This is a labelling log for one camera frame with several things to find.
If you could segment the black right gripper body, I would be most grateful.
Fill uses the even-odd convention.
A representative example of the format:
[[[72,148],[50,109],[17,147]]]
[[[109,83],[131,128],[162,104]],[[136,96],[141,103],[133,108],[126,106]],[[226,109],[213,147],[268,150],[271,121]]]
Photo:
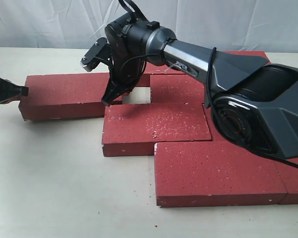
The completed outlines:
[[[147,55],[132,52],[122,38],[107,38],[111,47],[107,93],[130,93],[146,68]]]

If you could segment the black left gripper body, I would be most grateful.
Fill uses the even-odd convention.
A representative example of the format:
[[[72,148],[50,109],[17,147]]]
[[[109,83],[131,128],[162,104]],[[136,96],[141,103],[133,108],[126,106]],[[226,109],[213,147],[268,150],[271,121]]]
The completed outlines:
[[[7,104],[17,98],[17,91],[14,84],[0,78],[0,104]]]

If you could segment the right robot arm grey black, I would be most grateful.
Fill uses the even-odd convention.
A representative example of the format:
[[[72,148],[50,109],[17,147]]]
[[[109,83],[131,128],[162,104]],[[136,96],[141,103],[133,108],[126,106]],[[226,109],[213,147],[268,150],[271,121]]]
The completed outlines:
[[[135,87],[146,62],[166,65],[204,85],[205,105],[225,139],[262,157],[298,158],[298,68],[189,44],[130,14],[109,23],[105,36],[105,105]]]

